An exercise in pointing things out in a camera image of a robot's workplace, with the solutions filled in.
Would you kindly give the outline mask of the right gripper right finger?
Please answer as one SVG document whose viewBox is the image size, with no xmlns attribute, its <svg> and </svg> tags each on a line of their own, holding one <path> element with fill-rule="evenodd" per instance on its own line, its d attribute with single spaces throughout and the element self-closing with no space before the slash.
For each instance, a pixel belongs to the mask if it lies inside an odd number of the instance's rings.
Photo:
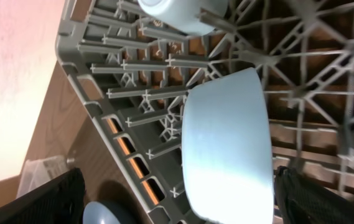
<svg viewBox="0 0 354 224">
<path fill-rule="evenodd" d="M 354 224 L 354 204 L 313 183 L 295 169 L 279 166 L 274 179 L 284 223 Z"/>
</svg>

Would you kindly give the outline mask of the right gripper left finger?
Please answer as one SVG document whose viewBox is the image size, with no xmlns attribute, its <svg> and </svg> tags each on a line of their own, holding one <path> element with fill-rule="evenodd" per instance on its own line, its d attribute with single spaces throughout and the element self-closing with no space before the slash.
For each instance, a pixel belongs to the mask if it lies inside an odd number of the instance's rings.
<svg viewBox="0 0 354 224">
<path fill-rule="evenodd" d="M 0 208 L 0 224 L 80 223 L 85 181 L 73 168 Z"/>
</svg>

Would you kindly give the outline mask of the light blue bowl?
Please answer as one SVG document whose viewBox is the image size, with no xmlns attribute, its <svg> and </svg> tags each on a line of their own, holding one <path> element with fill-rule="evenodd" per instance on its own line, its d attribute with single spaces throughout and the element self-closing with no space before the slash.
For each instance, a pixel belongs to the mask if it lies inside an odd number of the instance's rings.
<svg viewBox="0 0 354 224">
<path fill-rule="evenodd" d="M 271 223 L 272 146 L 259 76 L 247 68 L 190 90 L 182 168 L 193 212 L 214 223 Z"/>
</svg>

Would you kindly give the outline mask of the light blue cup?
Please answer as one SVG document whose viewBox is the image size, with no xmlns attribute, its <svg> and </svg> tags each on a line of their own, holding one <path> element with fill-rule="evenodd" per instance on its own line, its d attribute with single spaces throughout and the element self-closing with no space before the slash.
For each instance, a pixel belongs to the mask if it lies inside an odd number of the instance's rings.
<svg viewBox="0 0 354 224">
<path fill-rule="evenodd" d="M 201 10 L 224 16 L 228 0 L 138 0 L 142 10 L 188 35 L 207 35 L 215 28 L 200 22 Z"/>
</svg>

